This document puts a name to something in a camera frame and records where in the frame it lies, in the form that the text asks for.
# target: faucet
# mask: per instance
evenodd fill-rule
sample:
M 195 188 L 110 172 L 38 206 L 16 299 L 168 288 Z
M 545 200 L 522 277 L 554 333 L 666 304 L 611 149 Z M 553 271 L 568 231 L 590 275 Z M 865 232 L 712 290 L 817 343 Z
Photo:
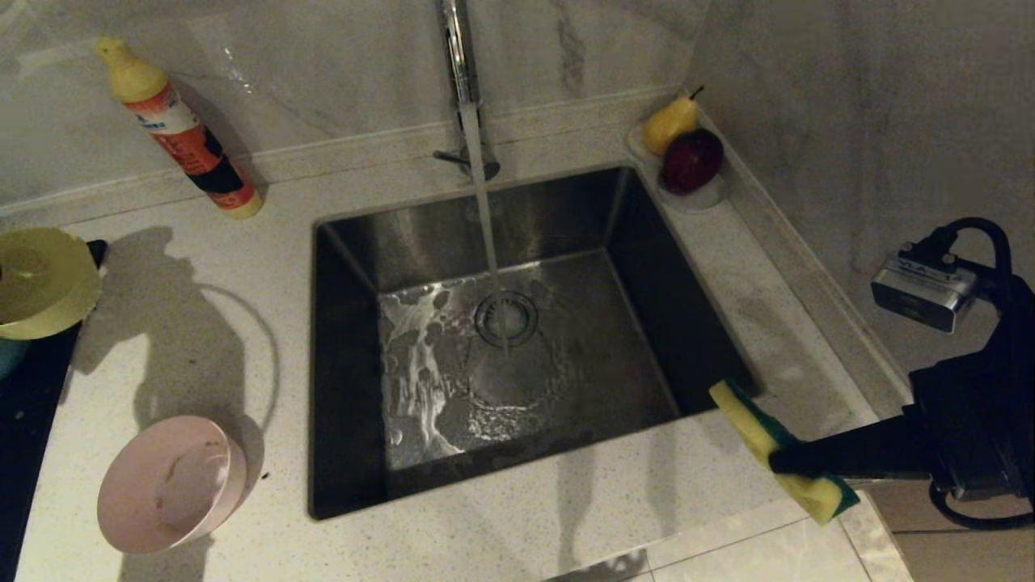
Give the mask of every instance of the faucet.
M 478 72 L 474 66 L 474 46 L 471 42 L 471 23 L 467 19 L 467 0 L 439 0 L 439 19 L 442 34 L 445 39 L 446 58 L 449 60 L 449 79 L 452 81 L 453 98 L 456 106 L 456 121 L 461 138 L 468 130 L 478 132 L 481 140 L 481 104 L 478 92 Z M 460 108 L 474 104 L 478 112 L 478 127 L 465 127 L 460 115 Z M 460 151 L 438 151 L 432 154 L 437 159 L 444 159 L 460 166 L 466 174 L 471 172 L 471 159 L 467 146 Z M 484 166 L 485 179 L 491 180 L 500 173 L 500 163 L 496 161 L 492 149 L 482 142 L 481 159 Z

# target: green scouring pad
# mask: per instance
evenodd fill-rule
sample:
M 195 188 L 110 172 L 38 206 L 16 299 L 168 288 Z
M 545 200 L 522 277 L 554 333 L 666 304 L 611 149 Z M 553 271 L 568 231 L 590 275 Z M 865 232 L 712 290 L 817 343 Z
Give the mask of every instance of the green scouring pad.
M 740 433 L 748 450 L 767 469 L 770 455 L 801 442 L 776 418 L 756 406 L 733 380 L 723 380 L 712 386 L 708 392 L 719 410 Z M 776 477 L 776 483 L 780 484 L 820 525 L 826 525 L 841 512 L 859 502 L 859 496 L 852 491 L 852 488 L 832 473 L 816 477 L 775 473 L 773 476 Z

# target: drain strainer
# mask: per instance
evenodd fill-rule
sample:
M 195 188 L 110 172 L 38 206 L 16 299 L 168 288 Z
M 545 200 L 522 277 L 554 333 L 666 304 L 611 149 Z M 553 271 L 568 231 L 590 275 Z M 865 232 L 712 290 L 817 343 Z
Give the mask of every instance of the drain strainer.
M 481 339 L 496 347 L 524 343 L 535 332 L 539 313 L 532 300 L 513 291 L 493 293 L 474 313 L 475 327 Z

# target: stainless steel sink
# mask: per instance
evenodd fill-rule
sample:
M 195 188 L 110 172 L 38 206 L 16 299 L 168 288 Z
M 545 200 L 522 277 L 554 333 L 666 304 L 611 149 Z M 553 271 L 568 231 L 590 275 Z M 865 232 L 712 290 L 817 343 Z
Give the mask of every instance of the stainless steel sink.
M 637 173 L 314 235 L 310 503 L 329 518 L 710 408 L 750 374 Z

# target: black stovetop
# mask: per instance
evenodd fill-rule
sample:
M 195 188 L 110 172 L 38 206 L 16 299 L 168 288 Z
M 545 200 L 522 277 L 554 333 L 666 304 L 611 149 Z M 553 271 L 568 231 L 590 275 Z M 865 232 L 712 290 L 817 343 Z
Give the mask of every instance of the black stovetop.
M 89 243 L 100 265 L 108 244 Z M 80 324 L 35 340 L 25 360 L 0 380 L 0 581 L 14 579 L 47 438 L 64 389 Z

